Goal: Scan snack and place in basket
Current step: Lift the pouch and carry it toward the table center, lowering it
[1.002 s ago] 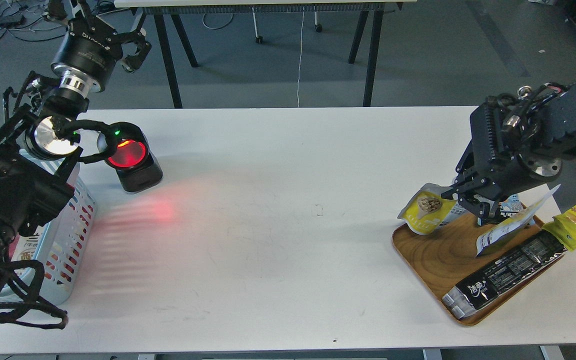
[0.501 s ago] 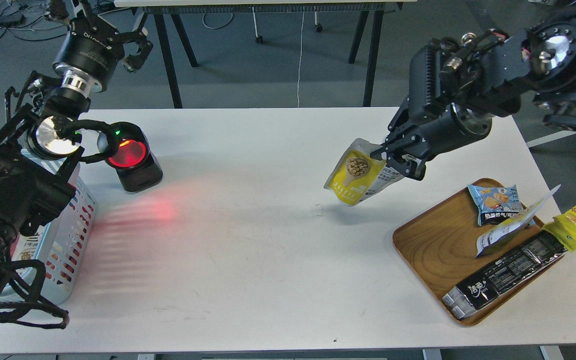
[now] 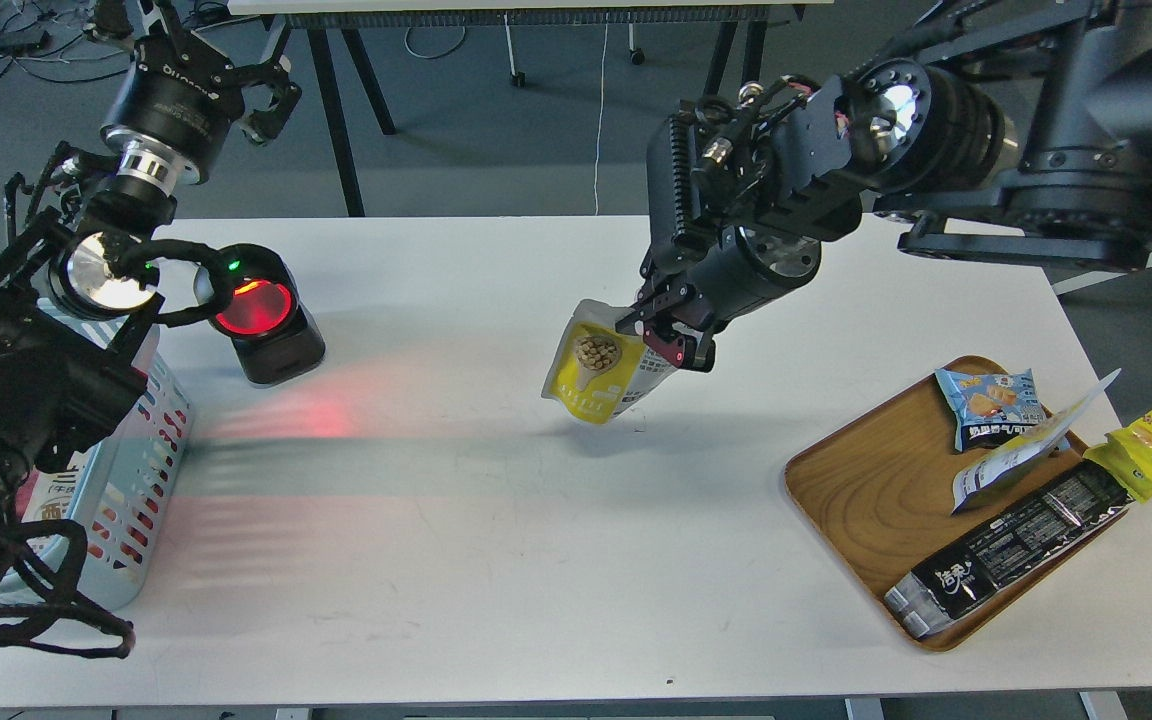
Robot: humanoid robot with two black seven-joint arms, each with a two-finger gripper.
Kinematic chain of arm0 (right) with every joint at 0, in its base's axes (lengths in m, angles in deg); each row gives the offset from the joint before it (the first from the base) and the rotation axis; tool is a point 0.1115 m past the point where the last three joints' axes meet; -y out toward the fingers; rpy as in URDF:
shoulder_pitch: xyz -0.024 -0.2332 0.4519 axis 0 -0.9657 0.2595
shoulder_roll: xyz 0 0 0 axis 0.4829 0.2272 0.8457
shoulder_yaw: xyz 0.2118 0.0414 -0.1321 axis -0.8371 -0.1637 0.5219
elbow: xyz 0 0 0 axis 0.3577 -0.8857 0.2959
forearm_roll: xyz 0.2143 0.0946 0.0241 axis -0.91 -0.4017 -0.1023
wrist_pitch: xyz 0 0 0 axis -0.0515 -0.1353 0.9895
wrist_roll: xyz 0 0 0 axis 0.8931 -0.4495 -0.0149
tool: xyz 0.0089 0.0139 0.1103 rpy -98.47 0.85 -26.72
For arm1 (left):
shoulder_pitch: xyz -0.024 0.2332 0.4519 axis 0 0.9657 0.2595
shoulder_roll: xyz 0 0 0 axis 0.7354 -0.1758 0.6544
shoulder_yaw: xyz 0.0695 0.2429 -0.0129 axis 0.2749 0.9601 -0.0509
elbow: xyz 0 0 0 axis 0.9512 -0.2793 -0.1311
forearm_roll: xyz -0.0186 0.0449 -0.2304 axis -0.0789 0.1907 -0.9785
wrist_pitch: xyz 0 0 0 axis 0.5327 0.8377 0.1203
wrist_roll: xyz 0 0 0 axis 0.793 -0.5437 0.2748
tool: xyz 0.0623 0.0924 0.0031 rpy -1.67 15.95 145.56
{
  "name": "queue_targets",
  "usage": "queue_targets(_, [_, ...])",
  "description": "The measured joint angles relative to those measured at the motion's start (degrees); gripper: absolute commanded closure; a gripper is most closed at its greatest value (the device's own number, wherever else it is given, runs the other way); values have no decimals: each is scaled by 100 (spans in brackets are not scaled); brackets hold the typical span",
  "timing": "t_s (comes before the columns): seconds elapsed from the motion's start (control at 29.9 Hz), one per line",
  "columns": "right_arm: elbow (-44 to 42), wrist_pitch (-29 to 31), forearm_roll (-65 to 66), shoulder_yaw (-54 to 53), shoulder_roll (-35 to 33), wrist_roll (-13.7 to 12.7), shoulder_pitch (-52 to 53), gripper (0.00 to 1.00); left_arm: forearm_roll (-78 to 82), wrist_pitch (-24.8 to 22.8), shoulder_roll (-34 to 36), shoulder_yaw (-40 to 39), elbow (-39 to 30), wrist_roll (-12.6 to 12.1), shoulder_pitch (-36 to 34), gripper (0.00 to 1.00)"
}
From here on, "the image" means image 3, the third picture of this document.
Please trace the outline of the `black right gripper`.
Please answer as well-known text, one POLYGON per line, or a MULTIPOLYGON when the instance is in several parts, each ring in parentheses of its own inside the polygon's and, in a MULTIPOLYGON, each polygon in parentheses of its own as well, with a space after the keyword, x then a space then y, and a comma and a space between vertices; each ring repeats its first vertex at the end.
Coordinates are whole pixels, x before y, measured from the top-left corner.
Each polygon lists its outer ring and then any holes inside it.
POLYGON ((708 373, 717 365, 718 332, 799 290, 819 265, 818 241, 728 225, 700 262, 649 275, 614 329, 643 338, 672 366, 708 373))

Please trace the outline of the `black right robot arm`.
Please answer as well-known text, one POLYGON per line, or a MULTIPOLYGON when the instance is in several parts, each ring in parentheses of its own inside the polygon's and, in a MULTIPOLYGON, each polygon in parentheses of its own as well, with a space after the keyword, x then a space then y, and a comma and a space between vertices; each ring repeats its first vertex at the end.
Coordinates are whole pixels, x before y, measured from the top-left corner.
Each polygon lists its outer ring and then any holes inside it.
POLYGON ((643 286, 614 328, 708 372, 717 334, 808 283, 864 194, 923 258, 1142 270, 1152 1, 968 28, 983 8, 937 3, 846 76, 682 103, 649 147, 643 286))

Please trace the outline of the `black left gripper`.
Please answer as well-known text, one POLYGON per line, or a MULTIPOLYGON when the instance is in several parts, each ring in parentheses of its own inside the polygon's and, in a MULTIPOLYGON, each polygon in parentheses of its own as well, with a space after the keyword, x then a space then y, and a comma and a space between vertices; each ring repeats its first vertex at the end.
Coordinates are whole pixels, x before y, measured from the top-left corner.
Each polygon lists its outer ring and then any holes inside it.
MULTIPOLYGON (((242 111, 237 88, 219 88, 219 76, 230 59, 192 35, 180 22, 172 1, 132 1, 141 13, 143 33, 134 41, 132 65, 101 127, 111 150, 120 150, 132 135, 146 136, 185 160, 185 181, 207 181, 227 141, 230 124, 242 111)), ((264 108, 238 120, 247 141, 262 146, 283 131, 302 97, 291 79, 291 59, 270 56, 236 69, 242 90, 265 88, 264 108)))

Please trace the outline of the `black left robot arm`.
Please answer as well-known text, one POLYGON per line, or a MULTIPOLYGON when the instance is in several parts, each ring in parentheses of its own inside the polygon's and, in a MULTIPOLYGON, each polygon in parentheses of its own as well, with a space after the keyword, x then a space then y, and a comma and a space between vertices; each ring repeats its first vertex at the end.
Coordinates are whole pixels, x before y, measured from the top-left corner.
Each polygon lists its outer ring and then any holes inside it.
POLYGON ((76 621, 116 639, 82 659, 124 659, 132 624, 81 592, 88 533, 73 520, 18 520, 33 470, 60 471, 103 441, 147 389, 134 364, 152 331, 207 323, 229 338, 256 386, 306 373, 325 357, 314 319, 282 258, 255 243, 212 249, 157 238, 177 190, 207 181, 232 127, 262 145, 301 99, 285 58, 289 28, 270 23, 253 65, 183 26, 169 1, 99 1, 84 35, 131 65, 100 129, 106 152, 60 142, 35 182, 3 191, 0 252, 0 647, 58 653, 41 634, 76 621))

